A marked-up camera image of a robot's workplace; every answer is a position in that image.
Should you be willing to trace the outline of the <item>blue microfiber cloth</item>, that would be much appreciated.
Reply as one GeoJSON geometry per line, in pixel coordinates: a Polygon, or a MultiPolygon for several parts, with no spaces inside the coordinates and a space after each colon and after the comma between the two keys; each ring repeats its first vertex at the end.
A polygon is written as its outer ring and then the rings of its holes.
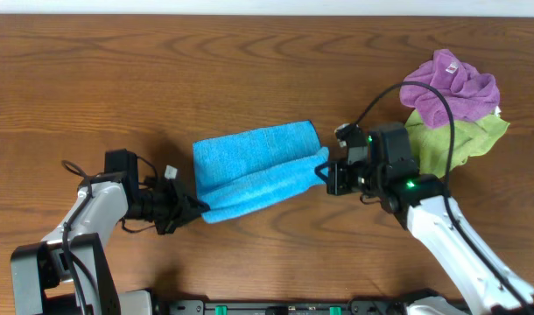
{"type": "Polygon", "coordinates": [[[196,193],[209,224],[273,206],[324,183],[329,158],[309,121],[253,129],[193,144],[196,193]]]}

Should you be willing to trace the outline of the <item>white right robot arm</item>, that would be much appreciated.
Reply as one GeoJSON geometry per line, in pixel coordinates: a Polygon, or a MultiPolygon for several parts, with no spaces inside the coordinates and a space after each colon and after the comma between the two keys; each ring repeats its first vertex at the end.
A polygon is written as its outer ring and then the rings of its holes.
{"type": "Polygon", "coordinates": [[[469,225],[446,185],[414,162],[325,162],[314,171],[332,195],[378,198],[432,253],[473,314],[534,314],[534,288],[469,225]]]}

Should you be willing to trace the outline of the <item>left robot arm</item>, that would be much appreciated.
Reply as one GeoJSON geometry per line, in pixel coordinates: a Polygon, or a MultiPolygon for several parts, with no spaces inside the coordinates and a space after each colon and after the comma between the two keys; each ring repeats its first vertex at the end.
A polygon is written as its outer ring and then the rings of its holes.
{"type": "Polygon", "coordinates": [[[172,178],[151,181],[145,189],[123,172],[84,179],[62,222],[12,253],[16,313],[155,313],[148,290],[116,290],[104,253],[110,236],[126,220],[149,221],[158,234],[171,234],[209,209],[172,178]]]}

